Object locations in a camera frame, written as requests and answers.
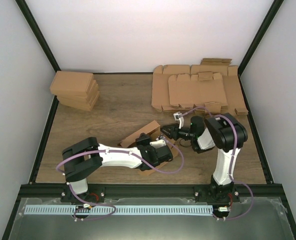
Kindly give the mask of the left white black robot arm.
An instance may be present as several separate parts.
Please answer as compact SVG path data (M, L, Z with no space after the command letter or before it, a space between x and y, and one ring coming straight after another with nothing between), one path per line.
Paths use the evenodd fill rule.
M171 149L165 140L152 138L141 133L130 148L110 147L98 143L95 137L88 137L62 151L63 161L56 170L70 183L72 195L84 202L90 196L87 177L100 167L126 167L151 170L164 162L173 160Z

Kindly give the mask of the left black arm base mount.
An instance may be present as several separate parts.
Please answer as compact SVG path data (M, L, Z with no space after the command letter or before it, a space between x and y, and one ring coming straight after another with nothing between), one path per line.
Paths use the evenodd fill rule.
M81 193L78 196L86 201L93 203L103 203L105 199L106 187L101 184L90 184L86 193ZM65 185L63 188L64 195L61 197L60 201L62 203L72 203L72 204L81 204L71 192L68 185Z

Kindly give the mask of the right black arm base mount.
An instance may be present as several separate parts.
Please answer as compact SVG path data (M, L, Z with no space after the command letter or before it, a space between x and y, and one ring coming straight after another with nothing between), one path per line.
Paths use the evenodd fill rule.
M213 184L202 184L194 186L193 192L195 194L196 202L204 202L208 204L227 204L232 202L239 202L240 198L235 195L236 188L234 184L216 187Z

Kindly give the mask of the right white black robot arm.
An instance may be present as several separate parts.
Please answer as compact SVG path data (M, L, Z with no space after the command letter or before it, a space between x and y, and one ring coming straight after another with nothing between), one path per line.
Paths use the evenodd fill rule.
M190 126L184 127L180 112L175 115L178 123L164 125L161 132L170 139L189 141L193 151L204 153L218 149L217 163L211 176L210 197L220 202L233 190L235 160L248 140L246 128L230 113L204 119L193 116Z

